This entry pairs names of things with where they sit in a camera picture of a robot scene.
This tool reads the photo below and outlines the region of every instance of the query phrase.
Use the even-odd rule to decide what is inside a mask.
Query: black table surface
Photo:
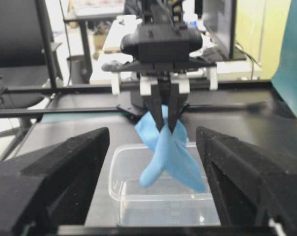
[[[114,107],[117,102],[117,97],[111,94],[66,95],[52,102],[50,108]],[[183,113],[180,119],[190,141],[195,142],[197,127],[204,126],[297,158],[297,119],[273,88],[193,92],[189,95],[188,103],[199,106]],[[134,123],[127,116],[117,112],[40,122],[23,143],[19,154],[104,126],[110,130],[110,146],[86,225],[112,227],[117,224],[118,214],[114,200],[108,194],[108,174],[113,153],[119,146],[141,143]]]

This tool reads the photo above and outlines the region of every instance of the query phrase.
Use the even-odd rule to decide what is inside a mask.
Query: wall
[[[259,59],[262,20],[266,4],[261,63],[263,79],[271,79],[280,60],[284,30],[291,0],[238,0],[236,40]]]

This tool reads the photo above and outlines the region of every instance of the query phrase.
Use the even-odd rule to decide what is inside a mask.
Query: desk
[[[118,20],[115,20],[108,32],[106,41],[103,46],[103,50],[105,50],[106,48],[120,47],[122,38],[125,35],[134,32],[136,29],[136,26],[137,26],[137,23],[126,27],[126,26],[121,25],[118,22]],[[121,63],[126,63],[127,61],[132,61],[133,57],[130,55],[127,55],[127,54],[123,54],[123,53],[111,53],[111,54],[99,55],[99,58],[97,60],[97,66],[94,69],[94,71],[90,77],[89,83],[91,85],[97,85],[99,83],[111,84],[111,77],[112,77],[111,72],[103,71],[101,69],[101,66],[104,63],[110,62],[113,60],[117,60]]]
[[[65,23],[70,22],[78,22],[81,30],[81,38],[85,56],[85,63],[87,68],[87,77],[89,78],[93,72],[91,59],[90,59],[90,51],[89,51],[89,39],[86,30],[86,22],[95,21],[95,20],[113,20],[121,13],[112,13],[112,14],[101,14],[101,15],[93,15],[93,16],[85,16],[85,17],[77,17],[73,11],[68,12],[68,14],[64,17]]]
[[[192,142],[196,140],[197,126],[202,125],[246,142],[297,157],[297,120],[284,108],[280,109],[281,112],[275,108],[274,101],[277,99],[279,97],[272,88],[194,92],[190,94],[188,102],[204,106],[198,111],[184,113],[181,121]],[[114,106],[117,104],[117,97],[111,94],[67,95],[59,97],[49,108],[91,107],[104,104],[104,101],[107,101],[106,106]],[[264,101],[269,102],[249,109],[238,106]],[[87,226],[109,227],[118,223],[119,212],[115,207],[116,202],[108,194],[109,167],[117,147],[141,142],[134,130],[134,123],[121,113],[89,114],[85,118],[73,117],[55,122],[49,122],[44,118],[34,126],[18,153],[20,155],[57,144],[69,137],[103,126],[110,130],[110,146],[90,205]]]

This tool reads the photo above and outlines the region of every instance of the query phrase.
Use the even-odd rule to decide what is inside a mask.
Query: blue cloth
[[[187,131],[185,127],[178,120],[171,134],[167,124],[167,106],[162,106],[162,113],[165,125],[160,133],[150,112],[147,112],[135,126],[142,141],[154,151],[152,161],[141,174],[141,186],[149,187],[163,171],[166,171],[189,188],[204,192],[205,185],[200,168],[186,150]]]
[[[292,0],[273,86],[297,116],[297,0]]]
[[[101,113],[58,113],[58,114],[45,114],[41,119],[41,123],[54,123],[71,120],[81,120],[88,118],[108,117],[108,116],[126,116],[124,112],[101,112]]]

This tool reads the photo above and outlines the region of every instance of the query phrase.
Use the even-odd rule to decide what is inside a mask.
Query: floor
[[[54,29],[53,23],[55,22],[54,15],[50,15],[50,20],[52,24],[52,28]],[[82,55],[83,54],[83,46],[81,41],[81,34],[79,28],[70,29],[68,27],[68,36],[69,36],[69,43],[70,43],[70,50],[71,55]],[[68,82],[69,77],[69,70],[68,65],[66,62],[66,59],[69,57],[67,42],[66,42],[66,36],[63,30],[60,30],[58,32],[55,32],[55,42],[60,42],[62,45],[58,48],[57,54],[58,54],[58,61],[59,65],[62,71],[62,75],[64,78],[64,84],[66,85]],[[92,32],[89,32],[89,48],[90,48],[90,54],[91,56],[94,53],[94,44],[93,44],[93,34]],[[92,58],[92,66],[93,69],[97,68],[97,61]],[[42,109],[47,105],[48,100],[44,99],[41,103],[35,105],[34,107],[31,107],[30,109]],[[8,129],[12,129],[13,127],[19,127],[19,121],[17,118],[11,118],[11,119],[0,119],[0,132],[5,131]],[[13,140],[14,136],[8,136],[5,138],[0,138],[0,155],[5,150],[5,148],[8,146],[8,144]]]

